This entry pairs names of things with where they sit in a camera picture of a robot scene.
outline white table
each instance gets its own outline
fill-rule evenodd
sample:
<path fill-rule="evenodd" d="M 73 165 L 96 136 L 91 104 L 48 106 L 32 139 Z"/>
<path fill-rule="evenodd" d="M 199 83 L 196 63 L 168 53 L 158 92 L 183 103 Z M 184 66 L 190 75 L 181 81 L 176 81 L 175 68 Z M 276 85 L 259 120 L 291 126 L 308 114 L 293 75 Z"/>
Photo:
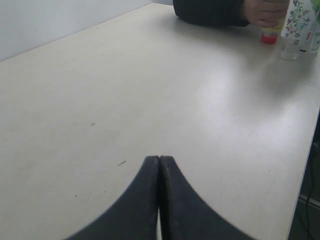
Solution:
<path fill-rule="evenodd" d="M 159 4 L 1 62 L 0 238 L 63 239 L 123 193 L 145 156 L 172 155 L 236 227 L 286 239 L 319 64 L 280 59 L 254 27 L 193 26 Z"/>

